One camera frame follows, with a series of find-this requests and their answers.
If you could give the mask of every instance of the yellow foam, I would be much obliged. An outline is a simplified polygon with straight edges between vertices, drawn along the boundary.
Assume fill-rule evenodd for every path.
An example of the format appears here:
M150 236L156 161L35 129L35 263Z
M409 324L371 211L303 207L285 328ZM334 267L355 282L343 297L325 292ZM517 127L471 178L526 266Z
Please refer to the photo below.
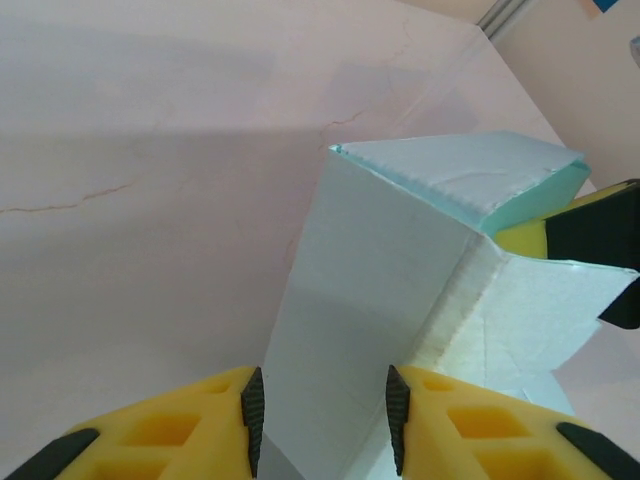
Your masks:
M579 420L416 367L403 478L408 480L606 480L555 427Z
M144 400L75 426L100 436L57 480L247 480L240 393L254 367Z
M590 195L576 198L564 208L554 210L541 217L498 232L494 237L494 241L504 250L522 255L523 257L547 258L545 219L592 202L597 202L609 195L624 190L628 186L629 182L623 182L609 188L598 190Z

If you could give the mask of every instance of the black rubber pad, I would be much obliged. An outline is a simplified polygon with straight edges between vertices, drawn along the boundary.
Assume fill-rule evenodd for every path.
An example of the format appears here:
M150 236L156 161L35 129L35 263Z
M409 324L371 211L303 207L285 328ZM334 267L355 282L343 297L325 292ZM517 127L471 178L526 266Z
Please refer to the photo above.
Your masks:
M556 430L612 480L640 479L640 463L603 434L569 422Z
M624 190L546 220L548 258L640 270L640 181ZM636 280L600 318L624 329L640 328Z
M411 389L403 380L398 369L389 366L387 374L387 389L385 399L387 402L387 420L391 431L391 446L393 447L393 460L396 463L398 476L402 475L404 466L404 425L409 420L409 401Z
M262 429L264 426L264 383L262 370L256 368L246 387L240 394L242 419L249 429L249 465L253 478L258 476Z
M100 436L85 428L57 438L9 475L6 480L54 480Z

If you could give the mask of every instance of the cardboard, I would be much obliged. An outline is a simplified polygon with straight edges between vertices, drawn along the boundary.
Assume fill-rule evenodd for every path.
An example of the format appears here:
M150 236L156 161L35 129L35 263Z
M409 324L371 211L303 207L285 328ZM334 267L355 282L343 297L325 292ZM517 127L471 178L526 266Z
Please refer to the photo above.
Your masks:
M562 207L588 174L580 154L508 132L332 149L264 364L265 431L305 478L388 467L389 364L526 396L589 339L637 272L490 236Z

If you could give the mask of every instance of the black object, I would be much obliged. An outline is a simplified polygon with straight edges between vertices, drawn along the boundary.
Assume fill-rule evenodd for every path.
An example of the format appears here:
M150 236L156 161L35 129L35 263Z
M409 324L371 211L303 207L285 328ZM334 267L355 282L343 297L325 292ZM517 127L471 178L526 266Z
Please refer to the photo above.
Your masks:
M548 258L640 270L640 180L624 183L629 184L624 190L547 218ZM639 328L640 281L600 318L620 328Z
M404 466L404 425L409 420L409 401L411 389L404 381L398 369L389 365L387 374L387 388L385 400L387 402L387 420L391 431L391 446L393 460L396 463L396 473L402 475Z
M6 480L54 480L100 436L94 428L70 433L49 443Z
M640 463L603 434L569 422L556 430L612 480L640 479Z
M264 383L262 370L256 368L240 394L242 420L249 429L249 465L253 478L258 476L262 429L264 426Z

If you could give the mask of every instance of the yellow object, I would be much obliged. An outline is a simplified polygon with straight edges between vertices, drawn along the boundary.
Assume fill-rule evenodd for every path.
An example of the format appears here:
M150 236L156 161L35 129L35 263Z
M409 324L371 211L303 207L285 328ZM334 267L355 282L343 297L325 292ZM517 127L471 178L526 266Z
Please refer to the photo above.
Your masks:
M230 370L77 425L100 436L56 480L247 480L240 394L255 367Z
M404 426L408 480L606 480L556 430L579 420L415 367Z
M609 195L624 190L629 185L629 182L624 182L598 190L590 195L576 198L565 208L554 210L541 217L498 232L494 237L494 241L502 249L522 255L523 257L547 258L547 233L545 227L545 220L547 218L606 198Z

